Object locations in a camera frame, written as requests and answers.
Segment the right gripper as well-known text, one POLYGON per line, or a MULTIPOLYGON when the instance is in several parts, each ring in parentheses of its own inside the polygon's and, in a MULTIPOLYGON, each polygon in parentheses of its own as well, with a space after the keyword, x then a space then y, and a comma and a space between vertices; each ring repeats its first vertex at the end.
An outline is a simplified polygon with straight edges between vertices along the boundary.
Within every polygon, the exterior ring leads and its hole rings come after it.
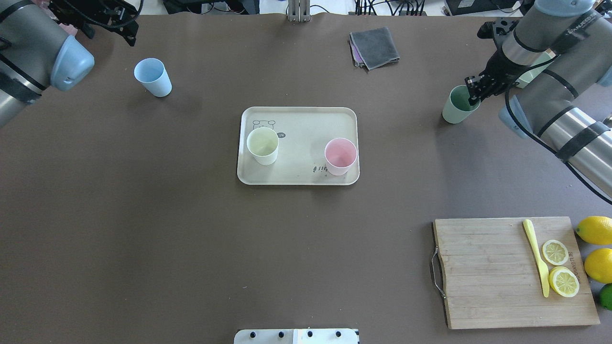
POLYGON ((498 18, 485 22, 478 30, 477 37, 493 39, 496 52, 479 76, 465 78, 471 107, 480 104, 481 98, 502 93, 531 65, 531 47, 518 38, 518 23, 518 19, 498 18))

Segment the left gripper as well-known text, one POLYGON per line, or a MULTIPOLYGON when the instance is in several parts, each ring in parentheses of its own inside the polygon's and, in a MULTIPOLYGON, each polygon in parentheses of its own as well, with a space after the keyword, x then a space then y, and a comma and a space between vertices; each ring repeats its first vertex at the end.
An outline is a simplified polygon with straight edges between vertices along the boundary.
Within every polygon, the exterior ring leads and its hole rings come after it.
POLYGON ((58 23, 72 25, 90 39, 95 35, 92 26, 100 26, 123 37, 129 46, 135 45, 136 18, 142 7, 142 0, 139 8, 124 0, 51 0, 48 5, 58 23))

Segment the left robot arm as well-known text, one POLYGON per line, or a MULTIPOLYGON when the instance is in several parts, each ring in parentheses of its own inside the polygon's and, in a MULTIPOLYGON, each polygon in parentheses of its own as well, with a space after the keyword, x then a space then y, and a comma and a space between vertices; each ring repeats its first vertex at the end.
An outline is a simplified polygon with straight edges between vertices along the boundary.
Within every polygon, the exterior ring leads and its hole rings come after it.
POLYGON ((141 13, 124 0, 51 0, 52 17, 33 0, 0 3, 0 123, 4 126, 49 86, 72 89, 94 67, 94 57, 60 24, 89 38, 97 25, 135 44, 141 13))

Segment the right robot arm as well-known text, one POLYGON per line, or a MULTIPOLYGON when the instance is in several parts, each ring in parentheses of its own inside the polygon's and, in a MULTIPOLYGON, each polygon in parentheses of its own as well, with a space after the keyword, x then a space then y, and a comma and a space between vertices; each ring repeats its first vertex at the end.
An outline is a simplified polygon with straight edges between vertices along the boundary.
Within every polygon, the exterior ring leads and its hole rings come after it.
POLYGON ((520 94, 506 98, 499 117, 522 137, 551 151, 598 196, 611 195, 611 129, 574 105, 594 84, 611 85, 611 24, 592 0, 536 0, 523 18, 486 22, 477 36, 496 52, 477 77, 467 77, 469 103, 507 95, 536 59, 555 58, 520 94))

